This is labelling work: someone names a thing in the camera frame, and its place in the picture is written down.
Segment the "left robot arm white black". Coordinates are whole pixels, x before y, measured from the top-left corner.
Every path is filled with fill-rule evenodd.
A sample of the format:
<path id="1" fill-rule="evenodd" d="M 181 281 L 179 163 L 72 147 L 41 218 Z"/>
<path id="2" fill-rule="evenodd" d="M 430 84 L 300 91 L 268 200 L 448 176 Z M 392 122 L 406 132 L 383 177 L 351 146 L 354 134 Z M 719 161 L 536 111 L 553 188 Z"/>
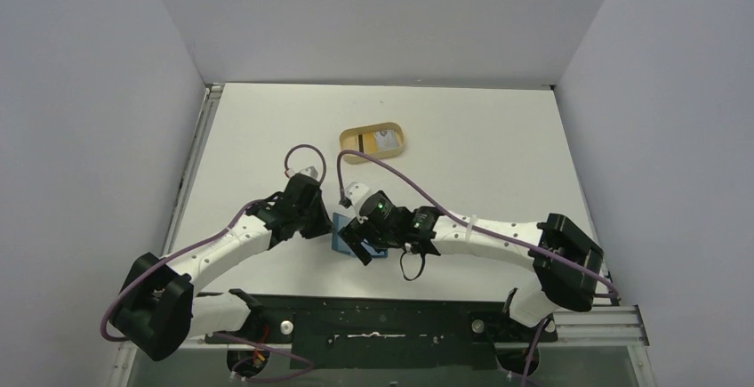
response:
<path id="1" fill-rule="evenodd" d="M 242 342 L 258 338 L 263 317 L 252 296 L 234 289 L 206 293 L 216 278 L 295 234 L 311 239 L 333 233 L 320 182 L 305 173 L 283 190 L 244 205 L 220 232 L 165 257 L 146 253 L 129 270 L 100 333 L 135 344 L 152 360 L 166 359 L 199 335 L 230 332 Z"/>

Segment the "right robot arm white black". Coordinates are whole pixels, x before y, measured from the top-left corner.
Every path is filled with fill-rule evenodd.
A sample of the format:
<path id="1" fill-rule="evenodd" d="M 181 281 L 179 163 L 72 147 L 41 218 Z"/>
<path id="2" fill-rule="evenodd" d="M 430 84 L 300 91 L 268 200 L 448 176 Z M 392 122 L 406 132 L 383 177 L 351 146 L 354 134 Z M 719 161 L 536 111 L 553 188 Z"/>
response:
<path id="1" fill-rule="evenodd" d="M 383 191 L 353 196 L 356 216 L 339 238 L 367 265 L 374 251 L 400 249 L 421 258 L 465 254 L 530 271 L 511 289 L 500 315 L 501 331 L 521 340 L 556 310 L 592 310 L 604 253 L 568 217 L 543 222 L 495 222 L 442 211 L 394 205 Z"/>

